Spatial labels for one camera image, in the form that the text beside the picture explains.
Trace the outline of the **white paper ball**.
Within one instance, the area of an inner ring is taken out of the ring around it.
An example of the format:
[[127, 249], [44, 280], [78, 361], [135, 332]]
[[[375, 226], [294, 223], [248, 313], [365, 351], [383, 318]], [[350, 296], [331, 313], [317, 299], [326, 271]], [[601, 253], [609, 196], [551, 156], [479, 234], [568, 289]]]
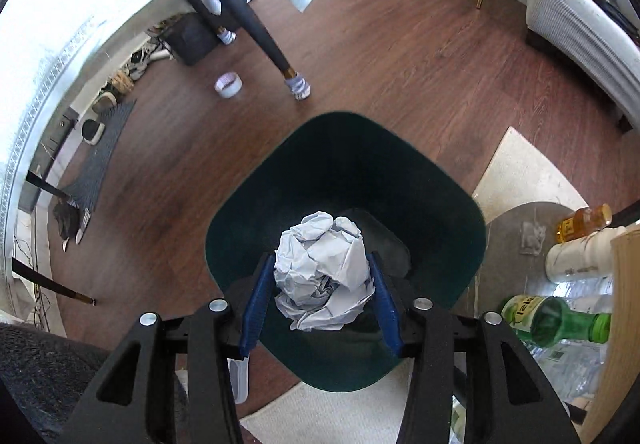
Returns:
[[362, 231], [346, 216], [305, 216], [281, 234], [274, 256], [276, 305], [292, 331], [341, 330], [373, 298]]

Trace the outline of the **dark green trash bin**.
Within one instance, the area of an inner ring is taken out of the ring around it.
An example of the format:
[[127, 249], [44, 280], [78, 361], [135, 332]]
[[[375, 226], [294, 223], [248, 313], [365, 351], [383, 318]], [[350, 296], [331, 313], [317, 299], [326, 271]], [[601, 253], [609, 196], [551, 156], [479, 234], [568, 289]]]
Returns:
[[252, 274], [287, 228], [318, 211], [355, 222], [387, 274], [442, 308], [484, 258], [482, 212], [453, 178], [374, 121], [329, 112], [295, 130], [214, 215], [205, 261], [217, 286]]

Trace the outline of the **green glass bottle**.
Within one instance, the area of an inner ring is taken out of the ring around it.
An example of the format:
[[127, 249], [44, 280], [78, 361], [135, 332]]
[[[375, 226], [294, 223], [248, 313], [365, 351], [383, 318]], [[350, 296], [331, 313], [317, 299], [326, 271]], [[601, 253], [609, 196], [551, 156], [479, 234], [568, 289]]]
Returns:
[[559, 297], [518, 294], [503, 302], [500, 315], [518, 338], [538, 348], [562, 340], [605, 344], [610, 338], [610, 313], [574, 311]]

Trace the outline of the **wooden shelf panel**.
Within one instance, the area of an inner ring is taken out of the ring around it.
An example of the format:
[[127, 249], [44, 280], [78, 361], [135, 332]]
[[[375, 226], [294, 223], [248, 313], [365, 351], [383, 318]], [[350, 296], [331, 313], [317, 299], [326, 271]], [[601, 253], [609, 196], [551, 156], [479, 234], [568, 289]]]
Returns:
[[594, 443], [622, 407], [639, 375], [639, 227], [632, 224], [612, 240], [613, 311], [608, 355], [600, 386], [579, 430]]

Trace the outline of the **white tall bottle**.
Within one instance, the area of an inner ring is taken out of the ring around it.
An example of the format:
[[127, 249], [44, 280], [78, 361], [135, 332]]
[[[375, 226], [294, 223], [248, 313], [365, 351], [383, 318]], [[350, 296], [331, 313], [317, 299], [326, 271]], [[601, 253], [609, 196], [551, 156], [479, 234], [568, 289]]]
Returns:
[[626, 227], [607, 227], [583, 238], [554, 245], [546, 256], [544, 271], [550, 282], [605, 278], [614, 272], [612, 240]]

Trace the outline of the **amber drink bottle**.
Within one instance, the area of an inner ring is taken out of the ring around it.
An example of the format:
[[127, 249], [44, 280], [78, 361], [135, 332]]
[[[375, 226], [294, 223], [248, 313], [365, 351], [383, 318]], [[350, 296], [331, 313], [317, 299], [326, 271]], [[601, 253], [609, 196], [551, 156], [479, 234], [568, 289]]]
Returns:
[[565, 244], [603, 230], [611, 224], [612, 216], [613, 213], [608, 204], [601, 204], [596, 208], [578, 209], [558, 223], [555, 240], [558, 244]]

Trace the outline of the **clear tape roll on floor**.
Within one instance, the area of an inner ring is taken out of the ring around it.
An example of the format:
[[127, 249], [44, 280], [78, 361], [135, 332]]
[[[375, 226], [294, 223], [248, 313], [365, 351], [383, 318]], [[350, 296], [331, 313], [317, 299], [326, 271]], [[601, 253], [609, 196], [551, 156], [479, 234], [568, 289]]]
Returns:
[[225, 100], [238, 94], [243, 86], [242, 79], [234, 72], [229, 71], [222, 74], [215, 83], [216, 93]]

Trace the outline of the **black handbag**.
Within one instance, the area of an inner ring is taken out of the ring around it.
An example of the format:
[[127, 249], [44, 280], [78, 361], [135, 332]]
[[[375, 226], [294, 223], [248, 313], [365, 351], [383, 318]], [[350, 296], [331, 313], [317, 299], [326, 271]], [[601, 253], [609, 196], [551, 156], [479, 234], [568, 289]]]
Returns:
[[593, 0], [593, 2], [626, 32], [635, 45], [639, 45], [639, 29], [622, 13], [617, 0]]

